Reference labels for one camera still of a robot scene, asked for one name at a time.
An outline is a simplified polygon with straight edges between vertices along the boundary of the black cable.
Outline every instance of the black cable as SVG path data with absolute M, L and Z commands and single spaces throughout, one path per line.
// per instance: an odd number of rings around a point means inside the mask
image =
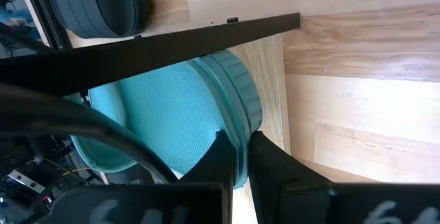
M 54 162 L 54 161 L 52 161 L 50 159 L 44 159 L 44 160 L 49 162 L 49 163 L 51 163 L 54 166 L 58 166 L 59 168 L 65 170 L 66 172 L 70 172 L 70 174 L 73 175 L 75 178 L 77 178 L 77 179 L 81 180 L 82 182 L 84 182 L 84 183 L 88 184 L 89 186 L 91 186 L 90 182 L 88 182 L 87 180 L 83 179 L 82 177 L 77 175 L 75 172 L 72 172 L 71 170 L 67 169 L 66 167 L 64 167 L 64 166 L 62 166 L 62 165 L 60 165 L 60 164 L 58 164 L 58 163 L 56 163 L 56 162 Z

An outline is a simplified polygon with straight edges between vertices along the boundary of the wooden floor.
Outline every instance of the wooden floor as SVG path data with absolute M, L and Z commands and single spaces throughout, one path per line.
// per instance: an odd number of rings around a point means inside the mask
M 332 180 L 440 182 L 440 0 L 154 3 L 145 36 L 300 12 L 300 30 L 232 49 L 257 83 L 267 135 Z M 235 220 L 254 222 L 240 199 Z

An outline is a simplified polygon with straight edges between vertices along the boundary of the wire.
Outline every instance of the wire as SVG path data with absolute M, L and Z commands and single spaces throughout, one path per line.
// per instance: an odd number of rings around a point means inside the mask
M 82 170 L 90 170 L 91 168 L 80 168 L 80 169 L 75 169 L 75 170 L 72 170 L 71 172 L 65 172 L 65 173 L 63 173 L 63 177 L 64 176 L 67 176 L 67 175 L 69 175 L 69 174 L 71 174 L 71 173 L 73 173 L 73 172 L 79 172 L 79 171 L 82 171 Z
M 75 174 L 75 172 L 72 172 L 71 170 L 65 168 L 64 166 L 62 166 L 62 165 L 60 165 L 60 164 L 58 164 L 58 163 L 56 163 L 54 161 L 51 161 L 50 159 L 44 159 L 44 160 L 49 162 L 49 163 L 51 163 L 54 166 L 58 166 L 59 168 L 63 169 L 64 171 L 66 171 L 66 172 L 72 174 L 73 176 L 75 176 L 75 178 L 77 178 L 77 179 L 81 180 L 82 182 L 84 182 L 84 183 L 88 184 L 89 186 L 91 186 L 90 182 L 88 182 L 87 180 L 85 180 L 82 177 L 78 176 L 77 174 Z

